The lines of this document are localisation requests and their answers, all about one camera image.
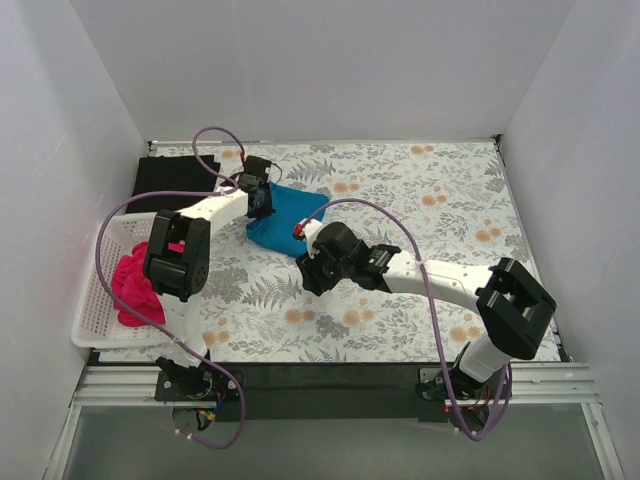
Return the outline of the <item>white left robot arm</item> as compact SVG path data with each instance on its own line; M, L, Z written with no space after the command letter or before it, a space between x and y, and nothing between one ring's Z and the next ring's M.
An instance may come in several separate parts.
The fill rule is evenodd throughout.
M225 181L212 196L190 207L155 215L143 274L159 297L163 328L171 341L157 364L190 399L203 399L213 389L211 373L201 366L208 347L197 319L209 276L211 238L240 217L265 218L274 213L273 167L270 160L248 156L243 170L232 176L237 189Z

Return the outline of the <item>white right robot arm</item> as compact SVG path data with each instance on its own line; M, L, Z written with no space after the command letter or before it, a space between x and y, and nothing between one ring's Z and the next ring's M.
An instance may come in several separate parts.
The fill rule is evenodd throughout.
M341 222L311 220L293 236L307 251L296 264L303 287L316 296L348 279L361 288L433 296L479 315L485 332L467 344L449 370L457 397L475 397L512 360L533 359L557 303L517 260L493 266L444 261L420 263L397 246L369 246Z

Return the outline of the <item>blue t shirt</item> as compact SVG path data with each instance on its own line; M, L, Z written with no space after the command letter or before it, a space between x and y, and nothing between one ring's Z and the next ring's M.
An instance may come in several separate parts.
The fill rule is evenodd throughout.
M296 258L307 252L306 244L293 237L295 226L329 202L329 197L271 184L275 212L246 226L250 241L267 250Z

